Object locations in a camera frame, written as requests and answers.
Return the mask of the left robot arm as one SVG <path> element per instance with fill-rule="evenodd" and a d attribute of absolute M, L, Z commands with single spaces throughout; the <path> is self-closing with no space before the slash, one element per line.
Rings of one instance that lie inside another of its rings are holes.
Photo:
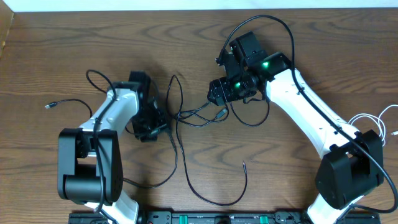
<path fill-rule="evenodd" d="M 149 96 L 151 78 L 132 71 L 125 82 L 109 84 L 106 99 L 78 128 L 58 136 L 58 194 L 93 209 L 71 213 L 69 223 L 148 223 L 146 212 L 123 190 L 120 135 L 132 124 L 136 139 L 156 141 L 169 128 L 156 98 Z"/>

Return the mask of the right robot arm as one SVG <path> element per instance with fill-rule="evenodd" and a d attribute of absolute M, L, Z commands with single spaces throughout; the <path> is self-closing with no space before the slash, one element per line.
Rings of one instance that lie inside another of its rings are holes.
<path fill-rule="evenodd" d="M 321 164 L 315 177 L 318 196 L 307 214 L 312 223 L 337 223 L 349 207 L 384 182 L 382 140 L 339 117 L 305 83 L 281 52 L 268 55 L 248 32 L 216 59 L 226 76 L 210 83 L 208 99 L 222 105 L 261 92 L 282 108 L 309 138 Z"/>

